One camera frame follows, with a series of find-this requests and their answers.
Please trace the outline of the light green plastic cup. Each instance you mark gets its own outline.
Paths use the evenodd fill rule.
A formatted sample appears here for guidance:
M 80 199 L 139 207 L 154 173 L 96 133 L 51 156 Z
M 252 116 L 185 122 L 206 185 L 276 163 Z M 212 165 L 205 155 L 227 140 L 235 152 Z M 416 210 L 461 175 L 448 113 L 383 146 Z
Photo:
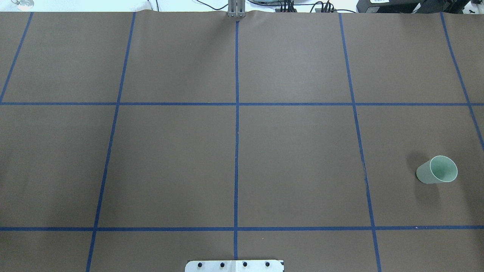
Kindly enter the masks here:
M 439 155 L 420 165 L 416 176 L 423 184 L 452 182 L 458 177 L 458 167 L 451 158 Z

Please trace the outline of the black box on desk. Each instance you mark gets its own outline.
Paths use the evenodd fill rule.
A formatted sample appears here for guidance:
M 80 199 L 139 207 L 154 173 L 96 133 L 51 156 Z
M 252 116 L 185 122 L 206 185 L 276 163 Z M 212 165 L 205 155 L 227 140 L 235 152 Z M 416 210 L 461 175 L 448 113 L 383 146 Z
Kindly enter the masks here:
M 358 0 L 359 13 L 412 13 L 420 0 Z

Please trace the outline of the clear tape roll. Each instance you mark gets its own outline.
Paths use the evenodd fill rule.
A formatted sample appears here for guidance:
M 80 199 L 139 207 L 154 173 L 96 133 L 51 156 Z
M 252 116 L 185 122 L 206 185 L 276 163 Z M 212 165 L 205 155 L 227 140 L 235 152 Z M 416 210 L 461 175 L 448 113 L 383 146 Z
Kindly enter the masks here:
M 11 0 L 20 11 L 29 11 L 34 7 L 34 0 Z

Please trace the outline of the aluminium frame post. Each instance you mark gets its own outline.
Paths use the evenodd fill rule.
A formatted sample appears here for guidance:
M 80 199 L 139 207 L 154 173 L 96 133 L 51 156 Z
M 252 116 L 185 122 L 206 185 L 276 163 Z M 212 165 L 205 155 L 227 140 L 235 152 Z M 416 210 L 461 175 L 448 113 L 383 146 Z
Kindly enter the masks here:
M 229 18 L 244 18 L 246 13 L 245 0 L 229 0 L 228 1 L 228 12 Z

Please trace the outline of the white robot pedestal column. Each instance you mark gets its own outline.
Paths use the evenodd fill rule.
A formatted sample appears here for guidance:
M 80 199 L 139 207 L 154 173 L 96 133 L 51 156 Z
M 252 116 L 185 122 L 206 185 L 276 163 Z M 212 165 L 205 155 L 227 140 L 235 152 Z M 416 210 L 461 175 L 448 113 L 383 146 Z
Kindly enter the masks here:
M 283 260 L 194 260 L 185 272 L 284 272 Z

